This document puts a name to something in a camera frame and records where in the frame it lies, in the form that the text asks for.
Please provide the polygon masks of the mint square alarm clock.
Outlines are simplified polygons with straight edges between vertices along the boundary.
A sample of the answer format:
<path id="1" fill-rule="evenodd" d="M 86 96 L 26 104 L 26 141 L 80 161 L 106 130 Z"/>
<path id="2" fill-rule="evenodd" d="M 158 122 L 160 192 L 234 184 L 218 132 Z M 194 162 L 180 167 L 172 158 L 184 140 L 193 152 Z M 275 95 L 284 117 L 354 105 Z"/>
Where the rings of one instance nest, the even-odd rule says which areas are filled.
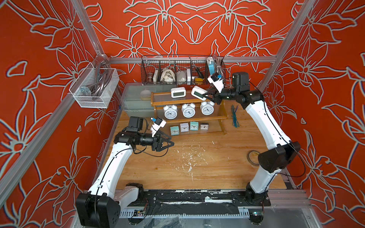
<path id="1" fill-rule="evenodd" d="M 179 126 L 171 126 L 170 133 L 171 133 L 171 136 L 179 135 L 180 134 Z"/>

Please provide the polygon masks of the white twin-bell clock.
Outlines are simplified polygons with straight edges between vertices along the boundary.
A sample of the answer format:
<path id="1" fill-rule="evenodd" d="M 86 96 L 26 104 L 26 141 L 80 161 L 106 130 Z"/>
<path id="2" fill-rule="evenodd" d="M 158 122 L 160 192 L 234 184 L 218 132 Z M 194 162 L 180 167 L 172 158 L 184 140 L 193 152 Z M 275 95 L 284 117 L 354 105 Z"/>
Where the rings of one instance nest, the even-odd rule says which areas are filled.
<path id="1" fill-rule="evenodd" d="M 183 116 L 185 118 L 194 117 L 195 114 L 196 114 L 195 107 L 196 107 L 196 105 L 194 103 L 183 104 L 182 105 L 182 114 L 183 114 Z"/>
<path id="2" fill-rule="evenodd" d="M 176 105 L 165 105 L 163 107 L 163 112 L 164 112 L 164 116 L 165 118 L 172 120 L 175 119 L 178 116 L 177 113 L 177 106 Z"/>
<path id="3" fill-rule="evenodd" d="M 215 103 L 212 101 L 201 102 L 201 105 L 200 105 L 201 113 L 205 116 L 211 115 L 214 112 L 214 105 L 215 105 Z"/>

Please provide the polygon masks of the white cylinder device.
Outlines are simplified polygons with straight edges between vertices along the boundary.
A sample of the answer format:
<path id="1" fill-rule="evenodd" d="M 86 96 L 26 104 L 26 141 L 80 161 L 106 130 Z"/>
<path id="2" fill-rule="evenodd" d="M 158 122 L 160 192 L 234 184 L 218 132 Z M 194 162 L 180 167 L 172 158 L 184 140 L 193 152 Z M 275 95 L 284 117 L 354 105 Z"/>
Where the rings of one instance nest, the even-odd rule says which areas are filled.
<path id="1" fill-rule="evenodd" d="M 194 86 L 192 91 L 191 91 L 191 95 L 201 101 L 205 101 L 207 98 L 205 96 L 205 94 L 207 93 L 208 91 L 205 90 L 205 89 L 202 89 L 198 86 Z"/>

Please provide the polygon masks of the white square alarm clock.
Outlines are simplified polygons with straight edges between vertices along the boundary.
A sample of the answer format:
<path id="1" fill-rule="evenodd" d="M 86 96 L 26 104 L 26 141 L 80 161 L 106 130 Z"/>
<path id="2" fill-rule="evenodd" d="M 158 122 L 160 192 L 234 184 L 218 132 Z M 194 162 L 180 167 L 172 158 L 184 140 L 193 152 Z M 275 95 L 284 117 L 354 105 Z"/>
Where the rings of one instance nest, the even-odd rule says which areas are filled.
<path id="1" fill-rule="evenodd" d="M 181 133 L 189 132 L 190 127 L 188 123 L 181 123 L 180 124 L 180 131 Z"/>

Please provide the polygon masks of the white twin-bell clock front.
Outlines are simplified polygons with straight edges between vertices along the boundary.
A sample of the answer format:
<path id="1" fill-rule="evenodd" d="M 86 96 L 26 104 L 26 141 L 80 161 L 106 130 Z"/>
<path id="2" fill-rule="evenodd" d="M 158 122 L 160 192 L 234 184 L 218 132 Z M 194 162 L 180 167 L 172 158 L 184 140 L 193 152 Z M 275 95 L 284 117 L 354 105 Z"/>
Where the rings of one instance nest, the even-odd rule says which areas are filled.
<path id="1" fill-rule="evenodd" d="M 165 105 L 163 107 L 163 112 L 164 112 L 164 116 L 165 118 L 172 120 L 175 119 L 178 116 L 177 113 L 177 106 L 176 105 Z"/>

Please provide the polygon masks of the white digital clock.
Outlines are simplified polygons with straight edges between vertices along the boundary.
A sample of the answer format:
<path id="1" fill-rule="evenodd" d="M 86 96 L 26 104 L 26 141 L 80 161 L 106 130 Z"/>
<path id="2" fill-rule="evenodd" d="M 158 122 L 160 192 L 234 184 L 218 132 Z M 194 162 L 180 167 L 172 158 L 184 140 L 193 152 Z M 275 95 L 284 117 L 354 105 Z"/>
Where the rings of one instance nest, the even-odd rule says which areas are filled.
<path id="1" fill-rule="evenodd" d="M 185 87 L 176 87 L 171 89 L 171 98 L 181 98 L 186 96 Z"/>

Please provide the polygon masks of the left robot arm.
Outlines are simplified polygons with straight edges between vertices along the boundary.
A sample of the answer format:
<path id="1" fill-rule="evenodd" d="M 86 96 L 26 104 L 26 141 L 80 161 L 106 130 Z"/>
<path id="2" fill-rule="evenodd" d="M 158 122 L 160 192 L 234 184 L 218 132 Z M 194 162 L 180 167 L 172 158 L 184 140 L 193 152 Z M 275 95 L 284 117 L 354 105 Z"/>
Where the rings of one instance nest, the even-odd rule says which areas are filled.
<path id="1" fill-rule="evenodd" d="M 142 132 L 147 122 L 142 117 L 133 116 L 128 126 L 119 132 L 114 139 L 112 152 L 101 173 L 86 193 L 76 199 L 76 208 L 82 226 L 92 228 L 113 228 L 120 213 L 131 203 L 143 198 L 143 186 L 129 183 L 116 193 L 117 183 L 129 157 L 137 151 L 137 146 L 150 146 L 152 151 L 161 152 L 174 146 L 171 137 L 160 129 L 166 121 L 152 118 L 150 133 Z"/>

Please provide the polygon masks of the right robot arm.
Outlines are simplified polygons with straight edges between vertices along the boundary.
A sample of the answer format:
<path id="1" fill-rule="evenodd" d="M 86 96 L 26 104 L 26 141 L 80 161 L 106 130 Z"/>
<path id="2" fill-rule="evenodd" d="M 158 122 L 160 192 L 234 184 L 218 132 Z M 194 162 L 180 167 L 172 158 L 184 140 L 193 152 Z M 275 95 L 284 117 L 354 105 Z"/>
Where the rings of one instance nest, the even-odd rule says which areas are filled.
<path id="1" fill-rule="evenodd" d="M 207 78 L 215 92 L 206 92 L 204 97 L 220 104 L 223 100 L 234 100 L 251 116 L 260 130 L 268 150 L 258 155 L 259 169 L 247 184 L 245 199 L 250 205 L 263 202 L 275 176 L 285 169 L 300 150 L 299 142 L 293 142 L 280 128 L 267 107 L 263 94 L 250 88 L 246 72 L 234 73 L 232 88 L 226 88 L 223 78 L 217 73 Z"/>

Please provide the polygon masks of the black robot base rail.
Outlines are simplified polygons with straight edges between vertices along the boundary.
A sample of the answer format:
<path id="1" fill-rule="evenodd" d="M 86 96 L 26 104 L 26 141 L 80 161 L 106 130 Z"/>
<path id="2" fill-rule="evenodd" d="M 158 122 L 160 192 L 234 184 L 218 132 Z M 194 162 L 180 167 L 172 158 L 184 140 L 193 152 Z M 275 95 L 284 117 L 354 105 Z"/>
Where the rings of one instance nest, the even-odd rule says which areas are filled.
<path id="1" fill-rule="evenodd" d="M 270 207 L 268 196 L 249 204 L 245 190 L 145 190 L 144 201 L 135 201 L 120 212 L 121 219 L 248 218 Z"/>

